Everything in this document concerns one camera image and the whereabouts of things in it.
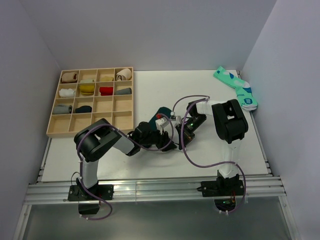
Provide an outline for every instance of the metal frame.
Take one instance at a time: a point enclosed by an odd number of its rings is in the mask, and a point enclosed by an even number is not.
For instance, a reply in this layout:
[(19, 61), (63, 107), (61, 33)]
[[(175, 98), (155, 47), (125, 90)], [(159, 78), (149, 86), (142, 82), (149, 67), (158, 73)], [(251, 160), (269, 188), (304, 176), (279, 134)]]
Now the metal frame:
[(18, 223), (15, 228), (13, 240), (22, 240), (24, 238), (32, 205), (23, 205)]
[(291, 212), (291, 208), (289, 206), (287, 197), (286, 196), (279, 196), (279, 201), (280, 201), (280, 204), (281, 204), (281, 208), (282, 208), (282, 211), (283, 211), (283, 215), (284, 215), (286, 224), (287, 224), (288, 229), (289, 229), (289, 233), (290, 233), (291, 239), (300, 240), (301, 236), (299, 234), (294, 215)]
[[(201, 200), (202, 194), (197, 191), (201, 181), (212, 181), (212, 177), (195, 177), (181, 179), (123, 180), (99, 181), (100, 185), (114, 185), (115, 202), (153, 202)], [(247, 197), (279, 197), (286, 196), (280, 177), (247, 177)], [(38, 183), (30, 185), (25, 196), (26, 205), (43, 204), (78, 204), (68, 202), (70, 182)], [(82, 201), (81, 203), (97, 203), (98, 201)]]

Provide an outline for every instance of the gray floor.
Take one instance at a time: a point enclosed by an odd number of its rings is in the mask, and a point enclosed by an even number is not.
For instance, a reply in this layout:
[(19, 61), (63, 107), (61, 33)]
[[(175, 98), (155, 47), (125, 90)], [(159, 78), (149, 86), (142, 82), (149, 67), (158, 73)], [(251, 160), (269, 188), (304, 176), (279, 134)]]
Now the gray floor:
[(34, 205), (24, 239), (290, 239), (277, 197), (249, 198), (229, 216), (219, 215), (212, 199), (114, 203), (113, 208), (105, 220), (86, 221), (79, 218), (77, 204)]

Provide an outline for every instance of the wire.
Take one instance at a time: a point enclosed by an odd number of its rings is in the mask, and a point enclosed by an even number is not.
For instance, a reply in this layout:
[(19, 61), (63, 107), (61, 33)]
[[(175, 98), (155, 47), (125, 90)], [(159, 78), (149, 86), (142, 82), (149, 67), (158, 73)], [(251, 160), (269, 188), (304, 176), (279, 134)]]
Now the wire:
[(80, 179), (81, 186), (82, 186), (83, 190), (84, 190), (87, 194), (89, 194), (91, 197), (99, 200), (100, 202), (103, 202), (104, 204), (108, 205), (109, 208), (110, 208), (109, 213), (106, 214), (105, 216), (102, 216), (102, 217), (87, 217), (87, 216), (81, 215), (82, 218), (87, 219), (87, 220), (92, 220), (92, 221), (102, 220), (102, 219), (106, 219), (107, 217), (109, 217), (109, 216), (111, 215), (112, 211), (113, 211), (113, 207), (112, 207), (112, 205), (111, 205), (109, 202), (107, 202), (106, 200), (104, 200), (104, 199), (102, 199), (102, 198), (94, 195), (93, 193), (89, 192), (89, 190), (86, 188), (86, 186), (85, 186), (85, 184), (84, 184), (84, 181), (83, 181), (83, 165), (84, 165), (84, 162), (83, 162), (83, 161), (84, 161), (84, 159), (83, 159), (82, 155), (80, 154), (80, 149), (81, 149), (81, 146), (82, 146), (84, 140), (85, 140), (91, 133), (93, 133), (94, 131), (96, 131), (96, 130), (98, 130), (98, 129), (100, 129), (100, 128), (103, 128), (103, 127), (109, 127), (109, 128), (114, 129), (115, 131), (119, 132), (120, 134), (122, 134), (123, 136), (125, 136), (128, 140), (130, 140), (130, 141), (133, 142), (134, 144), (138, 145), (138, 146), (139, 146), (140, 148), (142, 148), (142, 149), (145, 149), (145, 150), (147, 150), (147, 151), (153, 151), (153, 152), (155, 152), (155, 151), (161, 151), (161, 150), (165, 149), (166, 147), (168, 147), (168, 146), (171, 144), (171, 142), (172, 142), (172, 140), (173, 140), (173, 138), (174, 138), (174, 126), (173, 126), (172, 122), (170, 121), (170, 119), (169, 119), (166, 115), (164, 115), (164, 114), (162, 114), (162, 113), (159, 113), (159, 114), (160, 114), (161, 116), (165, 117), (165, 118), (169, 121), (169, 123), (170, 123), (170, 125), (171, 125), (171, 128), (172, 128), (172, 135), (171, 135), (171, 138), (170, 138), (169, 142), (168, 142), (164, 147), (161, 147), (161, 148), (159, 148), (159, 149), (149, 149), (149, 148), (146, 148), (146, 147), (140, 145), (139, 143), (137, 143), (136, 141), (132, 140), (131, 138), (127, 138), (128, 136), (127, 136), (125, 133), (123, 133), (122, 131), (120, 131), (120, 130), (119, 130), (118, 128), (116, 128), (115, 126), (113, 126), (113, 125), (111, 125), (111, 124), (107, 124), (107, 123), (105, 123), (105, 124), (100, 124), (100, 125), (98, 125), (98, 126), (95, 126), (95, 127), (92, 128), (92, 129), (90, 129), (90, 130), (84, 135), (84, 137), (80, 140), (80, 142), (79, 142), (79, 144), (78, 144), (78, 147), (76, 148), (76, 154), (78, 155), (78, 157), (79, 157), (79, 159), (80, 159), (80, 173), (79, 173), (80, 178), (79, 178), (79, 179)]
[(72, 178), (74, 177), (75, 174), (79, 174), (79, 175), (80, 175), (80, 173), (79, 173), (78, 171), (75, 171), (75, 172), (72, 174), (72, 176), (71, 176), (71, 186), (72, 186)]
[[(191, 110), (191, 108), (196, 105), (197, 103), (201, 103), (201, 102), (207, 102), (208, 99), (200, 99), (200, 100), (197, 100), (197, 101), (194, 101), (189, 107), (188, 109), (186, 110), (186, 113), (184, 115), (183, 118), (186, 118), (187, 115), (189, 114), (189, 111)], [(245, 176), (245, 173), (244, 171), (241, 169), (241, 167), (234, 161), (221, 161), (221, 162), (218, 162), (218, 163), (214, 163), (214, 164), (210, 164), (210, 165), (199, 165), (199, 164), (196, 164), (195, 162), (193, 162), (190, 157), (188, 156), (187, 154), (187, 151), (186, 151), (186, 147), (185, 147), (185, 143), (184, 143), (184, 129), (185, 129), (185, 125), (182, 124), (182, 127), (181, 127), (181, 133), (180, 133), (180, 141), (181, 141), (181, 146), (182, 146), (182, 150), (183, 150), (183, 153), (186, 157), (186, 159), (194, 166), (198, 167), (198, 168), (202, 168), (202, 169), (206, 169), (206, 168), (211, 168), (211, 167), (215, 167), (215, 166), (219, 166), (219, 165), (222, 165), (222, 164), (234, 164), (237, 166), (237, 168), (240, 170), (241, 174), (242, 174), (242, 177), (243, 177), (243, 185), (244, 185), (244, 192), (243, 192), (243, 196), (242, 196), (242, 199), (239, 203), (239, 205), (237, 205), (233, 210), (229, 211), (229, 213), (233, 213), (234, 211), (236, 211), (240, 205), (242, 205), (245, 201), (245, 197), (246, 197), (246, 192), (247, 192), (247, 183), (246, 183), (246, 176)]]
[(193, 98), (193, 97), (203, 97), (203, 98), (208, 98), (208, 99), (210, 99), (210, 96), (207, 96), (207, 95), (189, 95), (189, 96), (184, 96), (184, 97), (180, 98), (178, 101), (176, 101), (176, 103), (173, 105), (172, 112), (175, 111), (176, 105), (177, 105), (181, 100), (187, 99), (187, 98)]

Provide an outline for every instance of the rolled sock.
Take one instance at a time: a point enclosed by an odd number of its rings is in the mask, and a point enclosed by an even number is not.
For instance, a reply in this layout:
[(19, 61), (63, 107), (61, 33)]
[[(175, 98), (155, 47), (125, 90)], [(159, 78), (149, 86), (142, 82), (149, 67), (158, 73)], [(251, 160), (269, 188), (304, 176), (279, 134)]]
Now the rolled sock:
[(76, 108), (75, 110), (76, 114), (84, 114), (84, 113), (91, 113), (92, 112), (92, 107), (91, 106), (81, 106)]
[(103, 76), (100, 78), (100, 82), (111, 82), (114, 80), (113, 76)]
[(59, 91), (59, 96), (61, 98), (73, 98), (75, 94), (76, 94), (76, 91), (73, 90), (72, 88), (69, 88), (69, 89), (62, 88)]
[(241, 107), (246, 111), (257, 109), (258, 102), (252, 96), (252, 90), (248, 82), (234, 76), (232, 73), (220, 66), (213, 76), (224, 84), (235, 89), (236, 97)]
[(94, 79), (83, 79), (80, 81), (81, 84), (88, 84), (88, 83), (93, 83), (95, 80)]
[(125, 68), (116, 74), (117, 81), (128, 81), (131, 79), (132, 72), (129, 68)]
[(62, 83), (74, 83), (78, 80), (78, 73), (75, 71), (73, 72), (66, 72), (61, 77)]
[(72, 105), (58, 104), (53, 108), (52, 114), (70, 114), (72, 112)]
[(129, 95), (132, 94), (131, 87), (124, 88), (115, 92), (115, 95)]
[(95, 92), (95, 85), (81, 85), (79, 90), (83, 95), (92, 95)]
[(114, 88), (112, 86), (101, 86), (99, 92), (101, 93), (101, 96), (111, 96), (114, 92)]

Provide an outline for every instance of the gray sock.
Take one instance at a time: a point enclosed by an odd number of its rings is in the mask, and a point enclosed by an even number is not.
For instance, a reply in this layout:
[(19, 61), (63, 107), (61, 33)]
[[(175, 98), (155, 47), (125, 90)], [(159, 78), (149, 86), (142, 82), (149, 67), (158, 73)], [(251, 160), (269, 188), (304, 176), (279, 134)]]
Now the gray sock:
[(52, 114), (70, 114), (72, 112), (72, 106), (71, 105), (65, 105), (65, 104), (58, 104), (53, 108)]
[(115, 95), (130, 95), (132, 94), (131, 87), (124, 88), (115, 92)]

